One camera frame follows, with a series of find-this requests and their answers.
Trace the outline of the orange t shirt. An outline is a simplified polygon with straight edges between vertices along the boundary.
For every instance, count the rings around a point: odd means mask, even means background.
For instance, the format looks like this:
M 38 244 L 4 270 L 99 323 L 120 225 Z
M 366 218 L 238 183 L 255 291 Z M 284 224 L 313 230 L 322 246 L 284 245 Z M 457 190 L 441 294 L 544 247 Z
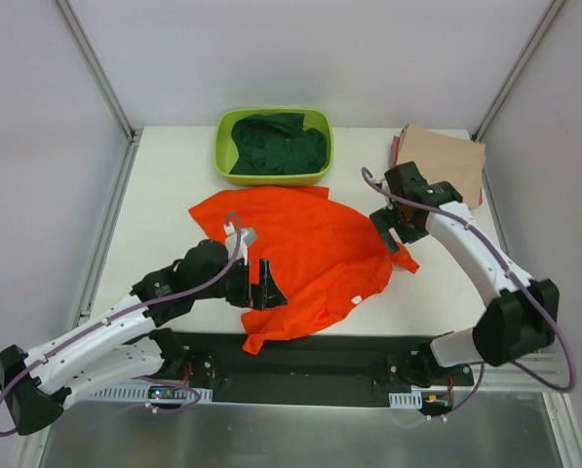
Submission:
M 242 315 L 243 349 L 252 355 L 268 341 L 301 338 L 343 321 L 386 289 L 395 268 L 415 273 L 420 267 L 404 246 L 390 252 L 368 217 L 330 200 L 321 186 L 223 190 L 189 213 L 218 241 L 225 237 L 228 213 L 253 228 L 257 239 L 250 255 L 269 260 L 288 300 L 283 307 Z

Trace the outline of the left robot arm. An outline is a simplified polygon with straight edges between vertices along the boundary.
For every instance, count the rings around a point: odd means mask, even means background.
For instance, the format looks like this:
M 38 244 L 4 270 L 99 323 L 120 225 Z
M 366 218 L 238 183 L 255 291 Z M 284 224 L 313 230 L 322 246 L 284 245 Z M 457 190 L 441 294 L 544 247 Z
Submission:
M 275 283 L 270 262 L 259 262 L 250 280 L 248 249 L 206 239 L 182 258 L 146 274 L 112 307 L 42 345 L 0 352 L 0 408 L 13 420 L 12 434 L 34 434 L 81 399 L 113 383 L 158 373 L 178 377 L 185 348 L 167 324 L 199 300 L 223 299 L 238 308 L 270 310 L 288 299 Z M 6 437 L 0 430 L 0 438 Z

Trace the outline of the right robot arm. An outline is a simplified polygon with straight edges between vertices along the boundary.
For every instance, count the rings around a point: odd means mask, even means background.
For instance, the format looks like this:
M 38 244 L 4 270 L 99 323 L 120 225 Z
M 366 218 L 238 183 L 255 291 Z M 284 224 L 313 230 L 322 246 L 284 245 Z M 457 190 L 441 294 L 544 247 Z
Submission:
M 490 241 L 451 183 L 428 182 L 414 163 L 390 168 L 382 182 L 368 169 L 362 175 L 388 200 L 370 217 L 388 249 L 396 252 L 401 244 L 435 239 L 472 282 L 485 309 L 473 327 L 429 341 L 417 360 L 424 382 L 440 384 L 461 364 L 500 367 L 554 343 L 557 286 L 534 279 Z

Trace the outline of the beige folded t shirt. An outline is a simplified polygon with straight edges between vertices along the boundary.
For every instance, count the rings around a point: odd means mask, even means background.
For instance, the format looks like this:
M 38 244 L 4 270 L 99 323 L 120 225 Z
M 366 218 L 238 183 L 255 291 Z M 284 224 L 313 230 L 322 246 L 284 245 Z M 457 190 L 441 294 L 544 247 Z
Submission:
M 397 164 L 413 162 L 430 183 L 449 182 L 471 209 L 483 202 L 485 145 L 446 136 L 416 124 L 400 132 Z

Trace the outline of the green plastic bin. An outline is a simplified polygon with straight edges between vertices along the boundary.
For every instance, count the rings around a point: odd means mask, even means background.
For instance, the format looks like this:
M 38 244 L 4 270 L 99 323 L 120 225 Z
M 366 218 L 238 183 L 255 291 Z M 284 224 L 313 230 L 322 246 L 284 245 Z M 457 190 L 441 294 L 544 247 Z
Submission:
M 238 150 L 232 140 L 231 130 L 234 124 L 254 114 L 274 114 L 282 112 L 304 113 L 304 127 L 321 131 L 327 140 L 327 160 L 323 168 L 314 174 L 307 175 L 232 175 L 231 170 L 238 159 Z M 214 141 L 214 163 L 220 175 L 228 182 L 239 186 L 303 186 L 320 181 L 328 172 L 333 162 L 333 135 L 329 117 L 322 111 L 313 108 L 293 107 L 263 107 L 240 108 L 224 114 L 217 126 Z

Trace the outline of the dark green t shirt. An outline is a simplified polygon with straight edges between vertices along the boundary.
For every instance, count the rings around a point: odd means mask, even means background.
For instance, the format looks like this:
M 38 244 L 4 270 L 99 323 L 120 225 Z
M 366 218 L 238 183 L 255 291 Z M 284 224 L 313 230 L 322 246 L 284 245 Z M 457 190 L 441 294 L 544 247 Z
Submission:
M 231 137 L 239 176 L 296 176 L 319 172 L 327 160 L 326 136 L 304 127 L 305 114 L 254 114 L 237 121 Z

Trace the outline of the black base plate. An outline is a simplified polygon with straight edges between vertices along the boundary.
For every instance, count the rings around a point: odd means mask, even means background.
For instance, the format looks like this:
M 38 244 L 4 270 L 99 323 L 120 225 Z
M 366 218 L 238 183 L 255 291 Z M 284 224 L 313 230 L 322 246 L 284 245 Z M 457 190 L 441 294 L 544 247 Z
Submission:
M 136 401 L 188 408 L 203 403 L 395 408 L 439 387 L 437 414 L 452 390 L 474 383 L 467 364 L 422 372 L 423 336 L 312 335 L 244 351 L 236 333 L 153 331 L 118 345 L 65 383 L 64 407 L 126 387 Z

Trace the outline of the right aluminium frame post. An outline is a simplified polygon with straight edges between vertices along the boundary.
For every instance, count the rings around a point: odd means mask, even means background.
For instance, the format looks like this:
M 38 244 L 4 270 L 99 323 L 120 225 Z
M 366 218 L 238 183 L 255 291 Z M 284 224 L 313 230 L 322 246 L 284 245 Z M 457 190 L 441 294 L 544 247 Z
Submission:
M 481 122 L 472 132 L 472 141 L 479 142 L 483 140 L 509 96 L 516 88 L 531 60 L 540 49 L 546 37 L 550 34 L 560 14 L 568 4 L 569 2 L 567 0 L 552 0 L 548 2 L 540 19 L 533 27 L 523 48 L 502 81 Z

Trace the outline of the aluminium frame post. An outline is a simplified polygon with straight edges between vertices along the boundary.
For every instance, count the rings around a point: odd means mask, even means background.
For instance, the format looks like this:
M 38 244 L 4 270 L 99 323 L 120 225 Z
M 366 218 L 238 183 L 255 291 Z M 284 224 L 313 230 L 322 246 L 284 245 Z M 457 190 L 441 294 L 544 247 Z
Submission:
M 483 140 L 509 96 L 516 88 L 531 60 L 540 49 L 546 37 L 550 34 L 560 14 L 568 4 L 569 2 L 567 0 L 552 0 L 548 2 L 540 19 L 533 27 L 523 48 L 502 81 L 481 122 L 472 132 L 472 141 L 479 142 Z
M 92 42 L 71 2 L 68 0 L 55 0 L 53 1 L 53 5 L 121 133 L 128 142 L 132 142 L 136 137 L 136 129 L 115 93 Z

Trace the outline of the left aluminium frame post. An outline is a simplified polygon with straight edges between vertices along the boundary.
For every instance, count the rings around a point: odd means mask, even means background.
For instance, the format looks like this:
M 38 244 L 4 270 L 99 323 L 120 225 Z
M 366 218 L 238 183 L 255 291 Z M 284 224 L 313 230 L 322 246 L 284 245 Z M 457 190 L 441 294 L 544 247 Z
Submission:
M 136 129 L 115 93 L 92 42 L 71 2 L 68 0 L 55 0 L 53 1 L 53 5 L 121 133 L 128 142 L 132 142 L 136 137 Z

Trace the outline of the front aluminium rail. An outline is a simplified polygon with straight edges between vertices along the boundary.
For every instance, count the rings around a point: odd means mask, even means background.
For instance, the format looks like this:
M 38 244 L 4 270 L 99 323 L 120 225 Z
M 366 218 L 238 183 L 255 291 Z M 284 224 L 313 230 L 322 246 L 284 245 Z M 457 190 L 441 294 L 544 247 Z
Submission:
M 548 382 L 564 387 L 569 381 L 564 359 L 554 353 L 540 352 L 524 356 L 518 362 Z M 482 387 L 500 392 L 546 392 L 549 388 L 513 364 L 485 367 Z

